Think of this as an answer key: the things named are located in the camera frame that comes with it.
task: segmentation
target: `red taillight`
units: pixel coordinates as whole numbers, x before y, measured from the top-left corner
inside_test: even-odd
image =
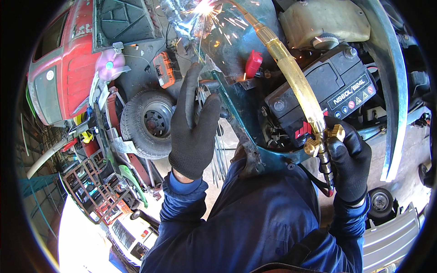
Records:
[[[149,232],[147,231],[147,230],[145,230],[142,234],[141,234],[141,237],[146,237],[146,235],[148,234]]]

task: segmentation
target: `green fender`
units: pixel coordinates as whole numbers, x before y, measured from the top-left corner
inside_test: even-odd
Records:
[[[147,208],[148,204],[147,204],[146,197],[144,196],[144,192],[142,192],[142,189],[139,186],[136,178],[133,176],[131,170],[129,170],[129,168],[126,165],[119,165],[118,167],[120,168],[121,175],[124,178],[128,179],[130,182],[132,182],[132,184],[134,184],[135,188],[139,192],[139,195],[141,197],[141,201],[143,201],[143,203],[144,203],[144,207]]]

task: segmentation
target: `pink fan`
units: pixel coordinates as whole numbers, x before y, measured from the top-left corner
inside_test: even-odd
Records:
[[[125,62],[123,53],[117,54],[114,49],[103,51],[96,61],[99,78],[110,82],[118,78],[121,73],[130,71],[130,67],[125,66]]]

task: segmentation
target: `white van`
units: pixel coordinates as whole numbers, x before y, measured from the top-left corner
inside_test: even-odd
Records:
[[[149,252],[158,238],[156,231],[141,217],[131,220],[132,213],[120,216],[108,226],[112,240],[125,258],[135,266]]]

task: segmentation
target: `wheel rim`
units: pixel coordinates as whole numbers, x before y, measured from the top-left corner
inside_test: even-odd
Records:
[[[372,196],[372,206],[377,211],[383,211],[388,207],[388,196],[385,193],[377,193]]]
[[[161,101],[153,101],[144,108],[144,127],[158,140],[170,137],[171,108]]]
[[[132,214],[132,218],[138,218],[140,216],[140,214],[141,214],[141,212],[139,210],[137,210]]]

